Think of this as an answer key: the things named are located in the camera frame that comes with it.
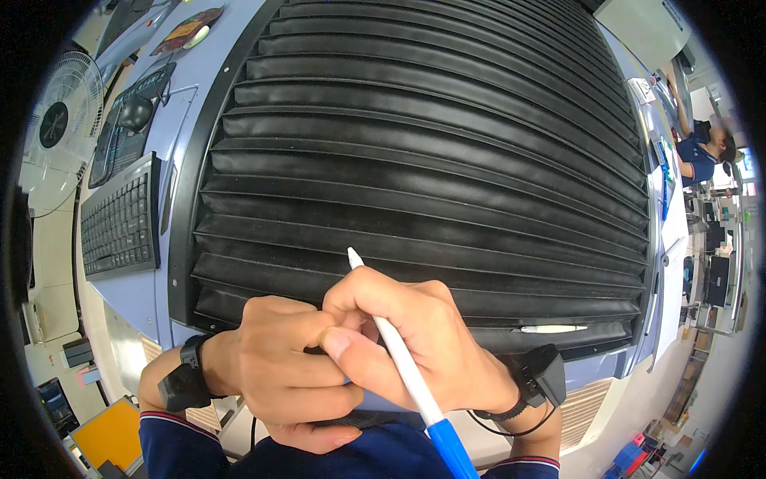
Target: ventilation grille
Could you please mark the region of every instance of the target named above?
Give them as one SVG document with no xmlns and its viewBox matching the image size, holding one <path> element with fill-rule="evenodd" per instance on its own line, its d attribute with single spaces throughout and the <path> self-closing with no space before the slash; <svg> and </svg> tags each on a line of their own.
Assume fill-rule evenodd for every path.
<svg viewBox="0 0 766 479">
<path fill-rule="evenodd" d="M 569 392 L 561 404 L 561 450 L 580 444 L 609 392 L 612 378 L 593 381 Z"/>
<path fill-rule="evenodd" d="M 624 346 L 649 221 L 631 105 L 575 0 L 282 5 L 208 152 L 181 320 L 235 328 L 264 294 L 319 305 L 353 246 L 442 280 L 494 353 Z M 588 329 L 512 332 L 551 323 Z"/>
</svg>

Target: black cable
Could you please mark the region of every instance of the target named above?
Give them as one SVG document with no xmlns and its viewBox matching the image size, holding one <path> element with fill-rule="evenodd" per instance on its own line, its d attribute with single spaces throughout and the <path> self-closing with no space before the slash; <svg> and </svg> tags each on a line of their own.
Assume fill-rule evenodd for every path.
<svg viewBox="0 0 766 479">
<path fill-rule="evenodd" d="M 148 6 L 146 8 L 141 8 L 140 10 L 135 10 L 135 9 L 133 9 L 133 4 L 136 3 L 136 0 L 130 0 L 130 11 L 132 11 L 133 13 L 143 13 L 145 11 L 149 11 L 149 9 L 151 9 L 152 7 L 162 7 L 163 5 L 167 5 L 170 2 L 172 2 L 172 0 L 165 0 L 163 3 L 158 3 L 157 5 L 154 5 L 152 3 L 150 6 Z"/>
<path fill-rule="evenodd" d="M 250 450 L 255 449 L 255 423 L 258 419 L 253 416 L 253 425 L 250 427 Z"/>
<path fill-rule="evenodd" d="M 481 422 L 481 421 L 480 421 L 480 420 L 479 420 L 479 419 L 478 419 L 478 418 L 477 418 L 475 415 L 473 415 L 473 413 L 472 413 L 471 411 L 469 411 L 469 410 L 466 410 L 466 412 L 468 413 L 468 415 L 469 415 L 470 417 L 472 417 L 472 418 L 473 418 L 473 420 L 474 420 L 474 421 L 476 421 L 476 423 L 477 423 L 478 425 L 480 425 L 481 427 L 485 428 L 487 431 L 489 431 L 489 432 L 492 432 L 493 434 L 497 434 L 497 435 L 501 435 L 501 436 L 506 436 L 506 437 L 508 437 L 508 438 L 518 438 L 519 436 L 526 436 L 527 434 L 531 434 L 531 433 L 533 433 L 533 432 L 537 431 L 537 430 L 538 430 L 538 428 L 540 428 L 540 426 L 544 425 L 544 424 L 545 424 L 545 422 L 546 422 L 546 421 L 548 421 L 548 420 L 551 418 L 551 416 L 553 416 L 553 413 L 554 413 L 554 412 L 556 412 L 556 408 L 557 408 L 557 407 L 558 407 L 558 406 L 555 406 L 555 407 L 553 408 L 553 411 L 551 411 L 551 412 L 550 412 L 550 413 L 549 413 L 547 416 L 545 416 L 545 419 L 543 419 L 542 421 L 540 421 L 540 424 L 536 425 L 536 426 L 535 426 L 534 428 L 532 428 L 532 429 L 529 429 L 528 431 L 520 432 L 520 433 L 518 433 L 518 434 L 511 434 L 510 432 L 500 432 L 500 431 L 495 431 L 495 430 L 494 430 L 494 429 L 492 429 L 492 428 L 488 428 L 488 427 L 486 427 L 486 426 L 485 426 L 485 425 L 484 425 L 484 424 L 483 424 L 483 423 L 482 423 L 482 422 Z"/>
</svg>

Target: navy blue shirt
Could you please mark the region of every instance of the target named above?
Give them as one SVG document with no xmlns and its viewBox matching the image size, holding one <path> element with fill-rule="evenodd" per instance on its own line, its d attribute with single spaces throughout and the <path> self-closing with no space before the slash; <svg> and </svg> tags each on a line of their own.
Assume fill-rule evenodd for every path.
<svg viewBox="0 0 766 479">
<path fill-rule="evenodd" d="M 697 133 L 690 133 L 689 138 L 676 144 L 676 150 L 684 163 L 689 163 L 694 169 L 694 177 L 682 176 L 683 187 L 706 182 L 713 177 L 713 169 L 718 162 L 699 144 L 705 143 Z"/>
<path fill-rule="evenodd" d="M 406 422 L 367 429 L 350 444 L 322 455 L 265 438 L 230 464 L 218 438 L 190 422 L 164 412 L 142 412 L 140 421 L 141 449 L 150 479 L 452 477 L 423 430 Z M 483 478 L 558 479 L 558 462 L 535 456 L 510 458 L 492 466 Z"/>
</svg>

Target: woman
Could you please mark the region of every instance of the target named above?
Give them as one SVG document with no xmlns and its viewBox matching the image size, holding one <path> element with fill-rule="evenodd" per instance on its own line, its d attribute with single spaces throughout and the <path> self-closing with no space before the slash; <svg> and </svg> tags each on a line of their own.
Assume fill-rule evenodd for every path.
<svg viewBox="0 0 766 479">
<path fill-rule="evenodd" d="M 686 122 L 686 112 L 678 96 L 676 85 L 671 80 L 668 80 L 668 89 L 673 98 L 676 99 L 678 123 L 686 137 L 685 140 L 676 144 L 676 150 L 678 150 L 681 160 L 679 168 L 685 188 L 711 179 L 716 163 L 728 162 L 732 164 L 735 161 L 737 147 L 723 119 L 713 123 L 695 122 L 695 128 L 699 127 L 700 131 L 692 131 Z"/>
</svg>

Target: white stylus pen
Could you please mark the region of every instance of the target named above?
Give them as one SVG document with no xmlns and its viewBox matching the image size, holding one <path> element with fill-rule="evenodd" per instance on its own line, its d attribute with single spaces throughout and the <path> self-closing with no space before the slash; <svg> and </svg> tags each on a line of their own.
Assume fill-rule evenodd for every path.
<svg viewBox="0 0 766 479">
<path fill-rule="evenodd" d="M 351 269 L 365 264 L 356 254 L 354 248 L 349 248 L 349 263 Z M 426 423 L 428 437 L 439 451 L 439 455 L 457 479 L 478 479 L 479 475 L 476 468 L 471 464 L 466 449 L 457 437 L 450 421 L 445 419 L 441 413 L 441 408 L 430 393 L 409 349 L 399 335 L 399 331 L 385 318 L 373 316 L 372 319 L 375 321 L 386 347 L 388 347 L 388 353 L 394 360 L 404 386 L 410 392 L 417 410 L 421 413 L 423 422 Z"/>
</svg>

